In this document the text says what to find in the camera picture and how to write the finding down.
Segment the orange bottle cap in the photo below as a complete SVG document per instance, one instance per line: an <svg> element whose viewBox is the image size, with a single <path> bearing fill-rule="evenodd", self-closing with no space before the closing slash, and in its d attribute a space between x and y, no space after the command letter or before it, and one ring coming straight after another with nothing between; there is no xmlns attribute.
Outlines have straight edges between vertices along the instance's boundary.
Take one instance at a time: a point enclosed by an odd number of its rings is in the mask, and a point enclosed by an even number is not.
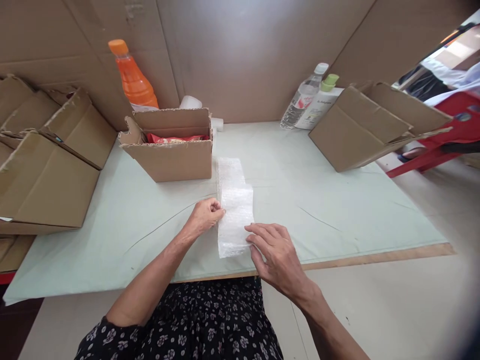
<svg viewBox="0 0 480 360"><path fill-rule="evenodd" d="M115 55L124 55L129 52L127 44L122 39L110 40L108 46L110 47L111 52Z"/></svg>

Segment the green pump cap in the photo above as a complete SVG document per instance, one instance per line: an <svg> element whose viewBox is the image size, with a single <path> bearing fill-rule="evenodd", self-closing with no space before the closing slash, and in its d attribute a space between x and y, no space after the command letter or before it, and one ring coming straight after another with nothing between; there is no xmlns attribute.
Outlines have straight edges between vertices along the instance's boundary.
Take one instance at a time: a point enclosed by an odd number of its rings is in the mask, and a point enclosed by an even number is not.
<svg viewBox="0 0 480 360"><path fill-rule="evenodd" d="M332 91L332 89L335 87L335 84L337 83L337 80L339 79L338 75L335 74L330 74L328 75L325 80L323 80L320 84L320 90L328 93L329 91Z"/></svg>

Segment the bubble wrap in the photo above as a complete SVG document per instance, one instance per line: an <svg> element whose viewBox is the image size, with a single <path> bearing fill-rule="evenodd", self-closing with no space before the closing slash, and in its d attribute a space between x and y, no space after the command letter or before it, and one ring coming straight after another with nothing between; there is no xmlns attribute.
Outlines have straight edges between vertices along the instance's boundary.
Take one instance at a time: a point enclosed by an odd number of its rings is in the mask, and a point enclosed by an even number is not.
<svg viewBox="0 0 480 360"><path fill-rule="evenodd" d="M229 258L249 248L245 241L249 233L245 225L254 222L254 190L245 183L242 164L238 158L217 159L218 194L225 216L218 222L218 254Z"/></svg>

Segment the white bottle cap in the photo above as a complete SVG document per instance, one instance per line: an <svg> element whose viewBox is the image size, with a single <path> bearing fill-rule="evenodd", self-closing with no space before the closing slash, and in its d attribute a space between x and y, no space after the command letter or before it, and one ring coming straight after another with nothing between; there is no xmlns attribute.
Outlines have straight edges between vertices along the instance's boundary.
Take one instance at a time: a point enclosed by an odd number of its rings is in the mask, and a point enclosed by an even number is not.
<svg viewBox="0 0 480 360"><path fill-rule="evenodd" d="M326 62L320 62L316 66L314 73L318 75L325 74L328 69L329 69L329 65Z"/></svg>

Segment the open cardboard box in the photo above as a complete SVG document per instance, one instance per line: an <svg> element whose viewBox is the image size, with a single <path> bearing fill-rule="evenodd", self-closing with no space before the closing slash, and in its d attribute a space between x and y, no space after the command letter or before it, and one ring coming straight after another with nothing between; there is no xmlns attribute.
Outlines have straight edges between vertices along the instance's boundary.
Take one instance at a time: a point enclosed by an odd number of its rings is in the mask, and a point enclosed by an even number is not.
<svg viewBox="0 0 480 360"><path fill-rule="evenodd" d="M413 140L449 131L452 118L378 82L342 91L308 135L337 172L365 166Z"/></svg>
<svg viewBox="0 0 480 360"><path fill-rule="evenodd" d="M212 127L207 108L135 112L126 117L128 132L118 135L125 150L157 183L212 177ZM208 140L151 144L146 134L162 138L209 135Z"/></svg>
<svg viewBox="0 0 480 360"><path fill-rule="evenodd" d="M80 228L100 171L38 133L13 140L0 143L0 233Z"/></svg>
<svg viewBox="0 0 480 360"><path fill-rule="evenodd" d="M40 133L98 170L104 168L117 139L117 132L82 88L45 123Z"/></svg>
<svg viewBox="0 0 480 360"><path fill-rule="evenodd" d="M15 148L17 141L35 130L94 168L103 169L117 132L78 89L63 106L43 91L33 92L18 77L0 81L0 142Z"/></svg>

